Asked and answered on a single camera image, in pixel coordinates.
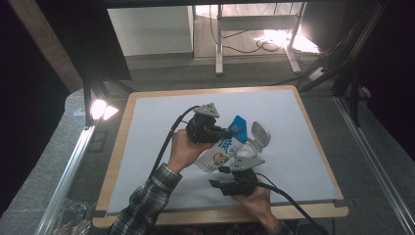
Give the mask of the clear plastic bag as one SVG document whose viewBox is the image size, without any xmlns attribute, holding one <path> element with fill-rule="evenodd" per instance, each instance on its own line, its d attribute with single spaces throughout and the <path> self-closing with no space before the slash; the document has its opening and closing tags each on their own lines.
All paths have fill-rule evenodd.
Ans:
<svg viewBox="0 0 415 235">
<path fill-rule="evenodd" d="M 65 199 L 49 235 L 88 235 L 95 203 Z"/>
</svg>

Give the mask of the white board with wooden frame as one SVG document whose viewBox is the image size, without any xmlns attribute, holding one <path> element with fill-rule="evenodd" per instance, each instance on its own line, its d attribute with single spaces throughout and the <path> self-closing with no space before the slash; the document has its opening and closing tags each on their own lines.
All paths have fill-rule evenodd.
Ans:
<svg viewBox="0 0 415 235">
<path fill-rule="evenodd" d="M 122 162 L 122 156 L 124 151 L 124 146 L 126 138 L 128 135 L 128 124 L 131 123 L 133 116 L 133 109 L 135 106 L 135 98 L 144 98 L 144 97 L 160 97 L 160 96 L 177 96 L 177 95 L 197 95 L 197 94 L 211 94 L 211 93 L 235 93 L 235 92 L 246 92 L 246 91 L 264 91 L 264 90 L 277 90 L 277 89 L 287 89 L 292 88 L 297 96 L 300 107 L 303 111 L 304 117 L 308 124 L 312 127 L 312 135 L 317 138 L 317 145 L 320 151 L 323 153 L 322 160 L 328 170 L 329 176 L 332 179 L 332 182 L 335 186 L 335 189 L 338 194 L 336 200 L 331 201 L 314 201 L 314 202 L 304 202 L 299 203 L 295 200 L 288 202 L 284 199 L 283 196 L 274 194 L 271 197 L 272 210 L 273 212 L 283 218 L 283 219 L 294 219 L 301 218 L 305 214 L 309 214 L 313 218 L 318 217 L 344 217 L 348 213 L 348 207 L 344 200 L 343 194 L 338 186 L 337 180 L 331 170 L 331 167 L 327 161 L 325 153 L 321 147 L 321 144 L 318 140 L 318 137 L 314 131 L 314 128 L 311 124 L 311 121 L 308 117 L 308 114 L 304 108 L 303 102 L 300 98 L 300 95 L 297 89 L 291 85 L 285 86 L 270 86 L 270 87 L 242 87 L 242 88 L 217 88 L 217 89 L 196 89 L 196 90 L 175 90 L 175 91 L 156 91 L 156 92 L 135 92 L 131 94 L 128 98 L 124 115 L 120 124 L 119 132 L 115 141 L 115 147 L 111 156 L 111 160 L 108 166 L 107 174 L 104 179 L 104 184 L 101 190 L 101 194 L 98 200 L 98 205 L 96 208 L 96 215 L 94 216 L 93 223 L 97 227 L 108 227 L 110 226 L 115 218 L 117 213 L 109 213 L 108 208 L 111 200 L 113 190 L 115 189 L 115 184 L 117 176 L 119 173 L 120 165 Z M 156 161 L 166 161 L 168 158 L 168 153 L 160 149 L 160 152 L 156 158 Z"/>
</svg>

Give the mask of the wooden beam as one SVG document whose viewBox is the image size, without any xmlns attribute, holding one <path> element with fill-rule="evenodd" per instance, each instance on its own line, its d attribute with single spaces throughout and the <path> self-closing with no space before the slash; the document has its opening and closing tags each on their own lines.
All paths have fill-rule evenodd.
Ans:
<svg viewBox="0 0 415 235">
<path fill-rule="evenodd" d="M 35 0 L 6 0 L 34 43 L 69 92 L 83 87 L 83 81 L 57 34 Z"/>
</svg>

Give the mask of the black tripod stand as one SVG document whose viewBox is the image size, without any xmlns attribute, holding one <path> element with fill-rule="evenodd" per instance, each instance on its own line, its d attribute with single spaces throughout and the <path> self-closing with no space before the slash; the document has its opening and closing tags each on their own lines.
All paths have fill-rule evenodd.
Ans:
<svg viewBox="0 0 415 235">
<path fill-rule="evenodd" d="M 340 97 L 349 90 L 348 116 L 357 127 L 360 126 L 358 119 L 360 81 L 356 75 L 358 58 L 390 2 L 390 0 L 366 1 L 369 5 L 346 37 L 300 75 L 296 85 L 298 92 L 304 92 L 334 77 L 336 80 L 331 92 L 335 97 Z"/>
</svg>

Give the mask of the white container with flip lid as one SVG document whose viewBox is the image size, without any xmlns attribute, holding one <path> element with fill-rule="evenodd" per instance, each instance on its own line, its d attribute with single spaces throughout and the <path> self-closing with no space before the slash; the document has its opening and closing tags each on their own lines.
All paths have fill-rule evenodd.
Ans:
<svg viewBox="0 0 415 235">
<path fill-rule="evenodd" d="M 268 128 L 259 120 L 253 122 L 251 127 L 252 138 L 248 138 L 237 157 L 255 158 L 266 148 L 271 140 L 271 133 Z"/>
</svg>

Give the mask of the white salt bag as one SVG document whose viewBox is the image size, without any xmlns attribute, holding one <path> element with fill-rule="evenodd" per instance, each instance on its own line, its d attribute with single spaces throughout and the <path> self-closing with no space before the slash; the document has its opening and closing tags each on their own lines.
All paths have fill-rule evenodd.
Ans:
<svg viewBox="0 0 415 235">
<path fill-rule="evenodd" d="M 232 137 L 221 138 L 212 148 L 205 151 L 195 162 L 204 172 L 213 172 L 237 155 L 248 140 L 247 122 L 240 116 L 235 116 L 228 126 Z"/>
</svg>

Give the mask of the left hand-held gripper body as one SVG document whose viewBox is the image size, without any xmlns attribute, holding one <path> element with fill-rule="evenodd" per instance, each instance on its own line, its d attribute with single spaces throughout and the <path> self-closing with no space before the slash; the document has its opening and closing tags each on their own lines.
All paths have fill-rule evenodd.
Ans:
<svg viewBox="0 0 415 235">
<path fill-rule="evenodd" d="M 219 113 L 214 103 L 199 106 L 188 121 L 186 130 L 190 140 L 196 144 L 215 143 L 219 140 L 219 127 L 215 125 Z"/>
</svg>

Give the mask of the black panel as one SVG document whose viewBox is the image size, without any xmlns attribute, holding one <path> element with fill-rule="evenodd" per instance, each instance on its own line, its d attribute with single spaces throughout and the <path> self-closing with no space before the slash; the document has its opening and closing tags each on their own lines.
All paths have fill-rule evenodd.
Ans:
<svg viewBox="0 0 415 235">
<path fill-rule="evenodd" d="M 82 76 L 130 80 L 129 68 L 103 0 L 67 0 L 75 53 Z"/>
</svg>

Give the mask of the person's left hand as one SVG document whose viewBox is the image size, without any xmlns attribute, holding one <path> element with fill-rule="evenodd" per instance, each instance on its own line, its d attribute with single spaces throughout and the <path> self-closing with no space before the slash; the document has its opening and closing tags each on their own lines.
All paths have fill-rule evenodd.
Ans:
<svg viewBox="0 0 415 235">
<path fill-rule="evenodd" d="M 203 151 L 212 146 L 212 143 L 193 143 L 189 139 L 187 131 L 180 129 L 172 136 L 170 158 L 167 167 L 175 173 L 180 173 L 184 168 L 193 164 Z"/>
</svg>

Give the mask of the white desk frame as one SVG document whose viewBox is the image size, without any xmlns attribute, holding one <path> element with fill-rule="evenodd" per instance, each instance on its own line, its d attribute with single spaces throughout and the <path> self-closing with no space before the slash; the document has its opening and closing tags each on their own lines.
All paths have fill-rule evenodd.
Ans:
<svg viewBox="0 0 415 235">
<path fill-rule="evenodd" d="M 282 54 L 299 74 L 295 44 L 305 8 L 304 2 L 196 6 L 194 56 L 213 58 L 221 75 L 227 57 Z"/>
</svg>

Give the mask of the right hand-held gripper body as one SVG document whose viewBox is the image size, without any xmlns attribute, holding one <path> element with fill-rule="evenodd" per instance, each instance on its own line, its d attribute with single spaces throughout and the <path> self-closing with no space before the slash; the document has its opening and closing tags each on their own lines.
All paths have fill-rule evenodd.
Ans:
<svg viewBox="0 0 415 235">
<path fill-rule="evenodd" d="M 210 179 L 209 183 L 213 188 L 220 189 L 224 196 L 249 196 L 255 191 L 254 167 L 264 163 L 265 160 L 259 158 L 236 157 L 231 165 L 221 166 L 218 169 L 223 173 L 231 173 L 234 176 L 233 182 L 221 183 L 218 180 Z"/>
</svg>

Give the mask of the lamp on black stand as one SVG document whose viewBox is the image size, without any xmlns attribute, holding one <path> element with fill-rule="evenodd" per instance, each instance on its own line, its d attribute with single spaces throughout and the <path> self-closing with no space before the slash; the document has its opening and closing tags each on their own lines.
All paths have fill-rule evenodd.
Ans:
<svg viewBox="0 0 415 235">
<path fill-rule="evenodd" d="M 119 109 L 108 101 L 110 93 L 103 80 L 84 78 L 83 94 L 86 126 L 92 126 L 100 119 L 107 120 L 119 112 Z"/>
</svg>

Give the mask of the person's right hand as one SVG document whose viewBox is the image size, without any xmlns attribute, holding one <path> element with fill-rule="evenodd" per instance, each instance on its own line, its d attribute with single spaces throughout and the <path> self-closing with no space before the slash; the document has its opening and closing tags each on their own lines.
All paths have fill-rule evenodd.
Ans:
<svg viewBox="0 0 415 235">
<path fill-rule="evenodd" d="M 266 230 L 270 230 L 279 224 L 279 220 L 271 210 L 270 191 L 268 189 L 257 187 L 251 195 L 236 195 L 233 196 L 233 199 L 240 203 Z"/>
</svg>

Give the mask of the aluminium rail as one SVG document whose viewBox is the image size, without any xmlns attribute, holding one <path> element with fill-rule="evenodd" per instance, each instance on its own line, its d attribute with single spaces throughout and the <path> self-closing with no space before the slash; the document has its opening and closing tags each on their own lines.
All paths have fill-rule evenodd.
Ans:
<svg viewBox="0 0 415 235">
<path fill-rule="evenodd" d="M 372 146 L 368 142 L 362 129 L 358 127 L 349 116 L 349 108 L 343 98 L 334 97 L 334 101 L 339 108 L 347 127 L 355 139 L 360 151 L 366 162 L 371 168 L 375 178 L 378 181 L 384 195 L 390 203 L 399 223 L 401 224 L 406 235 L 415 235 L 415 216 L 407 206 L 401 194 L 393 185 L 391 179 L 383 168 L 378 156 L 375 154 Z"/>
<path fill-rule="evenodd" d="M 43 214 L 40 223 L 35 231 L 35 235 L 49 235 L 57 221 L 60 210 L 63 207 L 65 198 L 69 192 L 71 184 L 77 173 L 77 169 L 83 159 L 90 139 L 94 133 L 95 126 L 85 126 L 77 140 L 77 143 L 71 153 L 69 162 L 60 178 L 60 181 L 52 195 L 48 207 Z"/>
</svg>

